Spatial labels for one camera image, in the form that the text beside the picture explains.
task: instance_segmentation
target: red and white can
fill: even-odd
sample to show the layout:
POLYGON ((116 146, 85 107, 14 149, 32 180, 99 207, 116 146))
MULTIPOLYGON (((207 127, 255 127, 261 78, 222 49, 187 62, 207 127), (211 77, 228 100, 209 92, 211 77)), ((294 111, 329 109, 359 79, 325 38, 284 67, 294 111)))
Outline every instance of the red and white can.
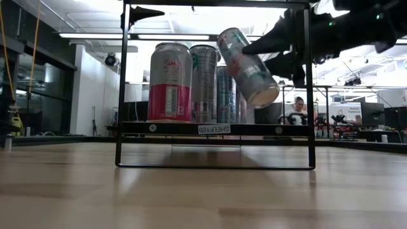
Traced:
POLYGON ((160 43, 151 56, 149 121, 191 121, 192 56, 179 43, 160 43))

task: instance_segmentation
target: metal shelf frame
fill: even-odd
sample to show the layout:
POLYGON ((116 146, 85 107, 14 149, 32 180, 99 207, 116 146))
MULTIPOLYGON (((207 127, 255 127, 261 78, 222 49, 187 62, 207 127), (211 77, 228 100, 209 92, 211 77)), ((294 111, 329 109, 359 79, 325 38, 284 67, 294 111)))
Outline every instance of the metal shelf frame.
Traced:
MULTIPOLYGON (((308 116, 314 113, 314 98, 312 86, 312 54, 311 54, 311 32, 310 32, 310 5, 308 3, 286 1, 243 1, 243 0, 123 0, 123 14, 125 16, 122 48, 121 48, 121 69, 120 69, 120 87, 119 87, 119 109, 118 109, 118 128, 116 137, 116 156, 115 164, 118 167, 134 168, 170 168, 170 169, 255 169, 255 170, 314 170, 315 169, 315 133, 314 122, 310 121, 307 126, 289 126, 289 125, 238 125, 225 124, 230 128, 226 134, 216 135, 257 135, 257 136, 294 136, 308 138, 308 167, 227 167, 227 166, 193 166, 193 165, 128 165, 121 161, 121 147, 124 134, 147 134, 147 135, 199 135, 198 128, 201 125, 197 123, 141 123, 126 122, 124 120, 125 109, 125 79, 127 66, 127 45, 128 45, 128 22, 130 18, 131 4, 148 5, 171 5, 171 6, 230 6, 230 7, 260 7, 260 8, 290 8, 293 10, 302 10, 304 15, 304 54, 306 60, 307 77, 307 106, 308 116)), ((205 139, 197 141, 199 144, 205 144, 205 139)))

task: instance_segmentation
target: wooden floor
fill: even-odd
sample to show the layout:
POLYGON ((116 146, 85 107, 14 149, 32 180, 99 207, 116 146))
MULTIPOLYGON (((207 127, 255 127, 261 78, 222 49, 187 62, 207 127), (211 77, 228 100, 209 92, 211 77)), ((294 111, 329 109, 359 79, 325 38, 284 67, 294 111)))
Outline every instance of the wooden floor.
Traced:
MULTIPOLYGON (((190 154, 197 165, 252 166, 307 158, 296 147, 215 151, 127 144, 123 159, 174 165, 190 154), (238 156, 225 162, 226 154, 238 156)), ((312 172, 117 169, 114 144, 13 148, 0 151, 0 228, 405 229, 407 156, 317 148, 312 172)))

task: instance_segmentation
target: window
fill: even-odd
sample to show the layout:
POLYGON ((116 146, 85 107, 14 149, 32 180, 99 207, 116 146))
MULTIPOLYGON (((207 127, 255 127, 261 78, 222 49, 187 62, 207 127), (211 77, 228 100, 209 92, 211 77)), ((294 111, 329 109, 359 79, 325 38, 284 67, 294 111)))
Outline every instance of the window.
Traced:
MULTIPOLYGON (((8 59, 8 64, 10 67, 11 80, 13 80, 14 66, 15 62, 8 59)), ((6 59, 3 54, 0 55, 0 119, 9 121, 10 116, 8 113, 8 108, 12 105, 13 99, 11 96, 10 82, 8 79, 6 59)))
MULTIPOLYGON (((21 55, 19 64, 17 87, 21 90, 28 90, 32 57, 27 54, 21 55)), ((32 92, 71 100, 73 77, 69 73, 51 64, 36 60, 32 76, 32 92)))
POLYGON ((29 101, 27 92, 31 66, 32 57, 27 54, 20 55, 16 102, 24 127, 31 128, 31 135, 68 134, 71 123, 73 72, 36 60, 29 101))

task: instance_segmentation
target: silver can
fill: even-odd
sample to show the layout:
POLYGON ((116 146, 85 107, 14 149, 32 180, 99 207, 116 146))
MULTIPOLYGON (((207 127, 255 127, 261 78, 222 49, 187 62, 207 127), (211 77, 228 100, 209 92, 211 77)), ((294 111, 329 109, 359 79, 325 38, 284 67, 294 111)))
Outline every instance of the silver can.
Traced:
POLYGON ((218 52, 209 45, 190 49, 192 69, 192 122, 216 123, 216 64, 218 52))
POLYGON ((191 121, 192 56, 179 43, 160 43, 151 56, 148 120, 191 121))
POLYGON ((247 103, 263 108, 279 96, 278 84, 258 55, 242 53, 249 42, 238 28, 223 31, 217 45, 247 103))
POLYGON ((226 66, 217 67, 217 122, 236 123, 236 83, 226 66))
POLYGON ((236 123, 247 123, 247 103, 239 90, 236 90, 236 123))

